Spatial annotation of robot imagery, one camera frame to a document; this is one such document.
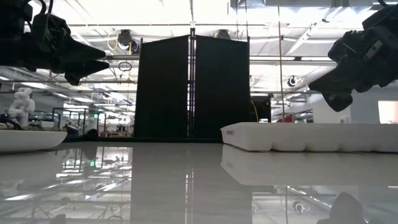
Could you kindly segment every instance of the white humanoid robot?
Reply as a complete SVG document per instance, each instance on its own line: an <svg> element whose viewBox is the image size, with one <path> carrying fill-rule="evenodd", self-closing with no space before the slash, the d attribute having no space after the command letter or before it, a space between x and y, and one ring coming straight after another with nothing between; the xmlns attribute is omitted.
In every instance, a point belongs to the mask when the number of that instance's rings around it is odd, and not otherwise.
<svg viewBox="0 0 398 224"><path fill-rule="evenodd" d="M9 108L10 118L16 118L21 127L28 126L29 113L35 111L35 101L31 100L32 89L19 88L14 94L15 100Z"/></svg>

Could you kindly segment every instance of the reflective table surface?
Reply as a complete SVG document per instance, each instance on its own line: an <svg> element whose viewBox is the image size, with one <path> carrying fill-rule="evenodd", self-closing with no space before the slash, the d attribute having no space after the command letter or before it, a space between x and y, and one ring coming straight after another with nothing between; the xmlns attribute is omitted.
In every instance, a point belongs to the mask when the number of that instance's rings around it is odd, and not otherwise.
<svg viewBox="0 0 398 224"><path fill-rule="evenodd" d="M0 223L398 222L398 154L83 142L0 166Z"/></svg>

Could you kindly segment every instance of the white robot figure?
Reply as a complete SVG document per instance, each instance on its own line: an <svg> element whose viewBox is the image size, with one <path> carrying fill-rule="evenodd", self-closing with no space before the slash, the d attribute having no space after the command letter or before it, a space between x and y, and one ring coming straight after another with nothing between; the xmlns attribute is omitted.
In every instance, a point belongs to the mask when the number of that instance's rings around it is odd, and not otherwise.
<svg viewBox="0 0 398 224"><path fill-rule="evenodd" d="M35 101L30 99L32 89L19 88L14 94L15 100L9 108L10 118L17 118L19 125L26 127L28 125L29 113L35 111Z"/></svg>

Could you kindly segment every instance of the ceiling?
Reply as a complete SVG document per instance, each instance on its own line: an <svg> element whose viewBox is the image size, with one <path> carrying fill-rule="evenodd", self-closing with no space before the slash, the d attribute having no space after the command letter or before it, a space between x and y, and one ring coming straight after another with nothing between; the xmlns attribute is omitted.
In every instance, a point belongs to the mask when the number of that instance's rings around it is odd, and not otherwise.
<svg viewBox="0 0 398 224"><path fill-rule="evenodd" d="M361 22L379 9L377 1L352 0L350 7L338 6L339 1L315 0L279 0L265 1L266 6L256 5L255 0L238 1L238 10L234 1L227 0L55 0L52 13L64 18L77 41L105 50L108 55L126 55L128 52L116 45L115 38L121 29L131 29L133 38L144 42L187 35L194 27L198 35L214 36L219 29L228 29L232 39L246 41L250 36L251 66L250 74L252 91L280 91L279 55L282 62L283 88L288 89L287 79L295 75L299 87L305 87L312 80L324 75L335 67L335 63L327 58L327 53L334 41L346 31L361 30ZM39 13L41 5L33 0L30 5L34 14ZM283 35L279 48L279 33ZM293 57L308 58L315 62L289 62ZM95 84L83 83L70 86L65 83L62 74L50 74L46 70L10 80L51 80L47 86L53 89L62 88L63 96L74 97L85 95L93 101L103 102L99 94L89 93L98 85L107 90L131 91L123 93L134 101L136 85L126 80L136 80L138 60L132 61L133 69L122 72L115 68L103 70L84 79L88 82L120 83ZM85 90L88 93L70 93L65 90Z"/></svg>

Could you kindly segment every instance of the black partition panel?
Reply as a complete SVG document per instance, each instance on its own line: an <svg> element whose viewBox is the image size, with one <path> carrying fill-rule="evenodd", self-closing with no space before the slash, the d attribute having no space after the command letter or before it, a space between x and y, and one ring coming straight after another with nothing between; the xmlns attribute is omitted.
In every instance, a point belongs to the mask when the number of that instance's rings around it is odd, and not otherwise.
<svg viewBox="0 0 398 224"><path fill-rule="evenodd" d="M187 137L188 36L141 47L134 137Z"/></svg>
<svg viewBox="0 0 398 224"><path fill-rule="evenodd" d="M220 138L220 128L249 121L248 44L196 37L195 138Z"/></svg>

